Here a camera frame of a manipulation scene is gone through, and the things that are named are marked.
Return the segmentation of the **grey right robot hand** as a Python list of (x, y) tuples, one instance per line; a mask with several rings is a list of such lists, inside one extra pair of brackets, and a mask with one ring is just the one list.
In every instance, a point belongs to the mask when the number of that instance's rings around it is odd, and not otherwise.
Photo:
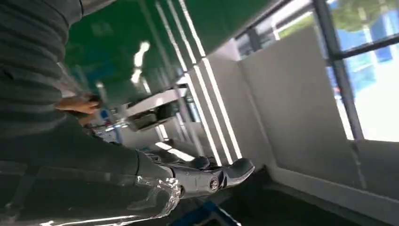
[(199, 170), (153, 162), (146, 154), (90, 137), (74, 118), (35, 123), (1, 117), (0, 158), (38, 168), (54, 167), (84, 172), (175, 178), (183, 198), (212, 194), (244, 182), (253, 172), (248, 159), (228, 167)]

